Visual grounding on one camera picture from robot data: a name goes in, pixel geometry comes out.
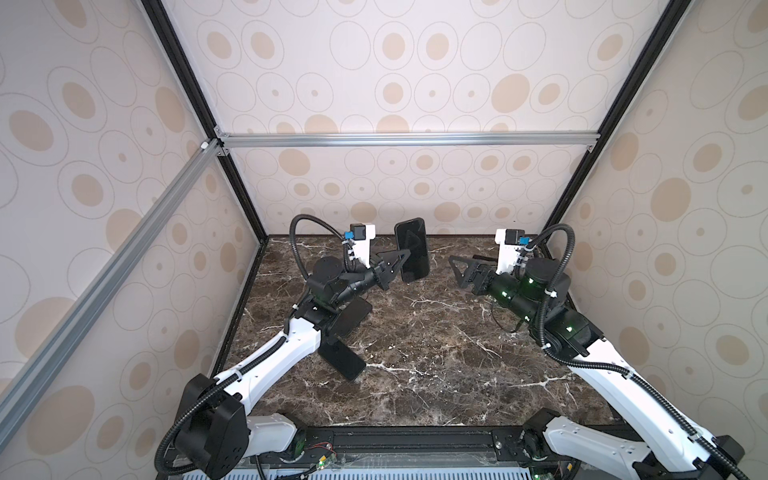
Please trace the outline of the blue phone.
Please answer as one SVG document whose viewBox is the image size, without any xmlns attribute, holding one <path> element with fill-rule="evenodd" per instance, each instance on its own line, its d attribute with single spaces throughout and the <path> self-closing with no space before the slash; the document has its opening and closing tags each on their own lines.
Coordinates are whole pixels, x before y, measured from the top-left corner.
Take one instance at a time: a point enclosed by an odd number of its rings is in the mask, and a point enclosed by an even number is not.
<svg viewBox="0 0 768 480">
<path fill-rule="evenodd" d="M 394 234 L 398 249 L 410 252 L 401 270 L 403 282 L 413 283 L 426 278 L 430 273 L 430 258 L 424 219 L 416 217 L 402 221 L 395 225 Z"/>
</svg>

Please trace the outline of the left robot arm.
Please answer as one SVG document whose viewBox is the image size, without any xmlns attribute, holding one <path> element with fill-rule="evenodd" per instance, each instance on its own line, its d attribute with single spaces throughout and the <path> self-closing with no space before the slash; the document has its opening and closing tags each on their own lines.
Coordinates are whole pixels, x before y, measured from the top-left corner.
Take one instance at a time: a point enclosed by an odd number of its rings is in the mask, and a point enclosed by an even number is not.
<svg viewBox="0 0 768 480">
<path fill-rule="evenodd" d="M 200 470 L 221 479 L 244 457 L 288 450 L 296 425 L 281 415 L 254 417 L 254 406 L 312 354 L 344 378 L 356 379 L 366 363 L 341 338 L 371 312 L 363 294 L 373 287 L 388 289 L 409 257 L 409 250 L 382 252 L 359 271 L 347 269 L 337 257 L 318 260 L 275 337 L 218 375 L 199 374 L 187 383 L 174 423 L 158 445 L 157 472 L 171 477 Z"/>
</svg>

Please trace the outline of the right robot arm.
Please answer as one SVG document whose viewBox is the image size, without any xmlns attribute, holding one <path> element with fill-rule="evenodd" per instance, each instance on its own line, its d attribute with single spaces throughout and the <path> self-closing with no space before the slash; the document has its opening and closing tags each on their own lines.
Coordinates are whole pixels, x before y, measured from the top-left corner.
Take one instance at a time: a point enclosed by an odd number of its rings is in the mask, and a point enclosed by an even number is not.
<svg viewBox="0 0 768 480">
<path fill-rule="evenodd" d="M 570 279 L 562 263 L 532 258 L 509 272 L 484 259 L 452 256 L 449 263 L 459 287 L 493 299 L 526 322 L 543 353 L 587 382 L 639 437 L 627 440 L 545 410 L 524 428 L 531 459 L 571 457 L 619 479 L 745 478 L 738 466 L 744 449 L 735 439 L 715 436 L 689 419 L 599 328 L 564 303 Z"/>
</svg>

